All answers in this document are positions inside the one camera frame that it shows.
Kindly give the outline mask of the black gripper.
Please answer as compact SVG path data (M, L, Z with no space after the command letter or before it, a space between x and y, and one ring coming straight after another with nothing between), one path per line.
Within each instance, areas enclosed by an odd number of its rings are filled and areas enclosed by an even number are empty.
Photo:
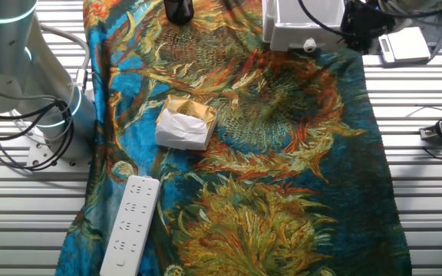
M362 1L345 1L345 12L341 21L341 31L353 38L346 39L349 49L369 52L373 45L372 39L393 30L395 20L385 15L375 5Z

